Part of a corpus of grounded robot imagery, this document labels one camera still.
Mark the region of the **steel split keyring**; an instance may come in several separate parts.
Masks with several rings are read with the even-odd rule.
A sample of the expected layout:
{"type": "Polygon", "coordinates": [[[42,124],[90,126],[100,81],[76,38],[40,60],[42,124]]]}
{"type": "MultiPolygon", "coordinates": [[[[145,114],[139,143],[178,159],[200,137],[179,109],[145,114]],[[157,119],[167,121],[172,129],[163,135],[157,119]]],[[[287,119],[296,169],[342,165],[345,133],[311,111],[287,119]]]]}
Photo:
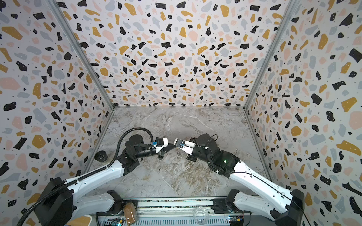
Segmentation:
{"type": "Polygon", "coordinates": [[[176,156],[177,156],[178,159],[182,159],[182,157],[183,157],[183,154],[179,149],[177,150],[177,155],[176,156]]]}

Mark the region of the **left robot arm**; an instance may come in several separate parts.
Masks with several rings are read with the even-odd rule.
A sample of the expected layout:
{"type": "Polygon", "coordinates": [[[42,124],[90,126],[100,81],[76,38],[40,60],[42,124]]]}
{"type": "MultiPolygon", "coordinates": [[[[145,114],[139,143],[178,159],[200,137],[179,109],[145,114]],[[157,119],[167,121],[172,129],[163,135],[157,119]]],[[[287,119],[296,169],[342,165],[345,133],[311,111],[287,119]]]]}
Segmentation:
{"type": "Polygon", "coordinates": [[[99,167],[87,174],[62,180],[51,180],[38,199],[34,212],[42,226],[64,226],[68,222],[96,212],[117,214],[123,207],[122,198],[115,191],[85,198],[99,186],[131,173],[140,159],[156,155],[163,159],[175,148],[166,138],[157,137],[145,144],[141,135],[133,135],[125,142],[125,149],[111,166],[99,167]]]}

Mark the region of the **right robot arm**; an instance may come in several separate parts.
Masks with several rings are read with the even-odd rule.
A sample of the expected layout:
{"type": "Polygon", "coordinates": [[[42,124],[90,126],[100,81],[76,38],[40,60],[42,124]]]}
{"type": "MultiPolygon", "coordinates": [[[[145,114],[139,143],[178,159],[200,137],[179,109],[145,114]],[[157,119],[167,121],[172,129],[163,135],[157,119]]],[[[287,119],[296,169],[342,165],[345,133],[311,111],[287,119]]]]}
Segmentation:
{"type": "Polygon", "coordinates": [[[248,211],[273,221],[277,226],[299,226],[304,216],[304,193],[290,191],[255,172],[234,154],[222,150],[213,136],[203,134],[190,141],[176,140],[177,148],[187,153],[187,159],[202,160],[209,169],[249,188],[256,195],[233,189],[225,199],[232,211],[248,211]]]}

